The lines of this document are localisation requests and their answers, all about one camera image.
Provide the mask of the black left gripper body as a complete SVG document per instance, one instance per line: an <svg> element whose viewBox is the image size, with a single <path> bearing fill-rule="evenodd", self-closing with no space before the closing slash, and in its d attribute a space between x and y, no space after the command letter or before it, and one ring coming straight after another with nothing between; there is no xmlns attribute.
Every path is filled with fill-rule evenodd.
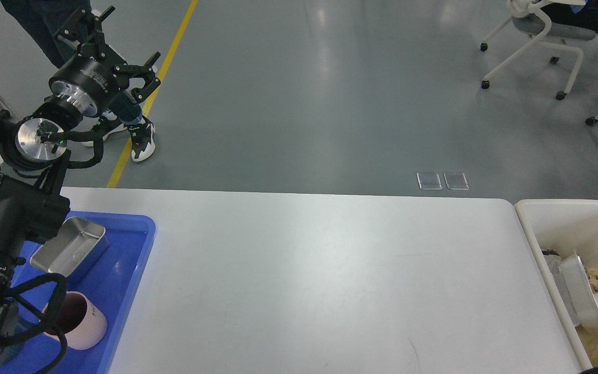
<svg viewBox="0 0 598 374"><path fill-rule="evenodd" d="M82 116L99 116L119 92L113 77L118 63L75 55L48 81L48 102L72 106Z"/></svg>

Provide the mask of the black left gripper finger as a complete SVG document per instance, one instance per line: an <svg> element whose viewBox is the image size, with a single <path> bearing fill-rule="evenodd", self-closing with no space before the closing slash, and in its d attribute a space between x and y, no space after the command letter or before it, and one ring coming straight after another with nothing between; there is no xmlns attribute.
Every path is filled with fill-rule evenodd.
<svg viewBox="0 0 598 374"><path fill-rule="evenodd" d="M126 60L105 40L102 23L115 10L109 6L100 14L80 6L54 33L53 38L71 47L81 57L95 61L126 62Z"/></svg>
<svg viewBox="0 0 598 374"><path fill-rule="evenodd" d="M125 61L115 64L113 67L113 77L119 90L128 97L133 103L144 102L161 85L154 68L156 61L161 56L160 52L155 52L142 65L130 65ZM142 80L142 87L133 87L129 89L132 80Z"/></svg>

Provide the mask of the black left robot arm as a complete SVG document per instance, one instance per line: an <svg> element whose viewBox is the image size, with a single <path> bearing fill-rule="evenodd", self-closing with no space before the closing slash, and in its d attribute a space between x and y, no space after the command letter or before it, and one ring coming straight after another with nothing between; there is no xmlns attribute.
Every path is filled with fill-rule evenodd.
<svg viewBox="0 0 598 374"><path fill-rule="evenodd" d="M68 350L58 324L66 277L38 275L18 286L12 281L15 268L25 263L24 243L56 237L70 211L69 199L60 194L66 171L102 159L104 132L76 126L98 117L119 94L140 104L161 84L154 71L158 52L142 65L129 64L106 43L102 23L114 10L96 15L76 9L55 34L76 51L49 80L52 95L17 123L0 110L0 368L16 348L48 330L57 334L60 351L39 372L57 367Z"/></svg>

